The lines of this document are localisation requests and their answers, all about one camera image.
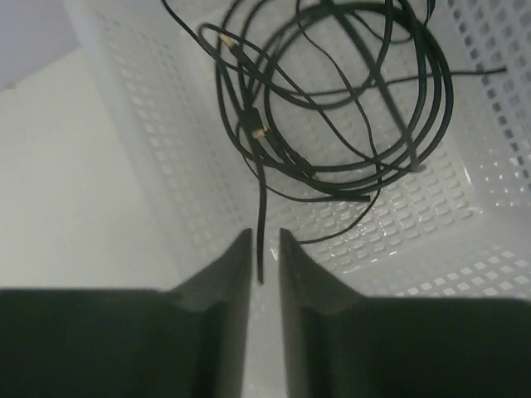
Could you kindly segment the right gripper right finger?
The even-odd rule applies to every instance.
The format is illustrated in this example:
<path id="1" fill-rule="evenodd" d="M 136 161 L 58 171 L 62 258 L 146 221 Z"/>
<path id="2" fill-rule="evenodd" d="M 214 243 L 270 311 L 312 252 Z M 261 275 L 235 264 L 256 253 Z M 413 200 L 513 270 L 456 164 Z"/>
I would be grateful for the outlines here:
<path id="1" fill-rule="evenodd" d="M 527 397 L 530 304 L 370 297 L 280 231 L 290 397 Z"/>

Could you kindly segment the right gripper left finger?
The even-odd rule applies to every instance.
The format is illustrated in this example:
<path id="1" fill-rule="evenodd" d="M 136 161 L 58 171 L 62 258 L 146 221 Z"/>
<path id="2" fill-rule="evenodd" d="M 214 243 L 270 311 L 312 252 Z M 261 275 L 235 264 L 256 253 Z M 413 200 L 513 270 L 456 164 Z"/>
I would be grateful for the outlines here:
<path id="1" fill-rule="evenodd" d="M 252 233 L 169 290 L 3 289 L 4 397 L 238 397 Z"/>

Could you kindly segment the black cable aloft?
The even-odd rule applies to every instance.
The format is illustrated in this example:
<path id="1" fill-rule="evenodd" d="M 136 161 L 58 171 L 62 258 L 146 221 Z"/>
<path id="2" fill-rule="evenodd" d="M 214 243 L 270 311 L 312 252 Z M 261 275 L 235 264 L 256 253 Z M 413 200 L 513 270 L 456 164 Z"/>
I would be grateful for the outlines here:
<path id="1" fill-rule="evenodd" d="M 258 138 L 264 133 L 263 124 L 257 108 L 246 106 L 239 113 L 240 126 L 244 130 L 251 148 L 252 160 L 256 165 L 256 175 L 259 183 L 259 205 L 256 227 L 256 266 L 259 284 L 265 281 L 264 251 L 265 251 L 265 228 L 267 210 L 267 186 L 264 165 L 260 156 L 260 143 Z"/>

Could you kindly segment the black cable gold plug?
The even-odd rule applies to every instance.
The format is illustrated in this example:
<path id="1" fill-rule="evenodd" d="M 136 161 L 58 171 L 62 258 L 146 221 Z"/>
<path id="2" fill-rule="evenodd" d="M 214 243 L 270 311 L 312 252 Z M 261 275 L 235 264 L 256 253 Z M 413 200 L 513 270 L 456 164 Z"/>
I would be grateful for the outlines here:
<path id="1" fill-rule="evenodd" d="M 280 71 L 280 59 L 291 44 L 314 24 L 333 17 L 346 32 L 368 67 L 368 76 L 358 87 L 345 82 L 335 90 L 336 100 L 328 104 L 316 102 L 313 93 L 303 91 L 296 83 L 276 85 L 272 78 Z M 393 44 L 392 29 L 401 26 L 409 34 L 417 57 L 417 102 L 409 121 L 403 120 L 389 91 L 389 82 L 381 73 L 389 47 Z M 368 203 L 380 191 L 409 173 L 421 172 L 424 161 L 443 139 L 454 107 L 452 74 L 446 57 L 428 30 L 420 22 L 407 1 L 346 2 L 322 1 L 310 7 L 297 7 L 294 16 L 280 27 L 262 47 L 256 58 L 246 54 L 253 45 L 245 34 L 233 34 L 224 26 L 216 29 L 218 39 L 210 45 L 202 33 L 197 42 L 214 59 L 218 104 L 231 104 L 237 113 L 236 125 L 226 131 L 235 148 L 256 175 L 248 139 L 239 122 L 239 113 L 246 107 L 256 108 L 258 96 L 279 95 L 287 102 L 325 116 L 330 110 L 357 104 L 370 89 L 377 89 L 387 106 L 400 138 L 382 153 L 360 153 L 358 161 L 335 166 L 315 166 L 297 153 L 275 125 L 269 106 L 258 109 L 264 133 L 260 135 L 260 156 L 266 173 L 275 169 L 289 178 L 302 182 L 319 193 L 319 201 L 350 201 Z"/>

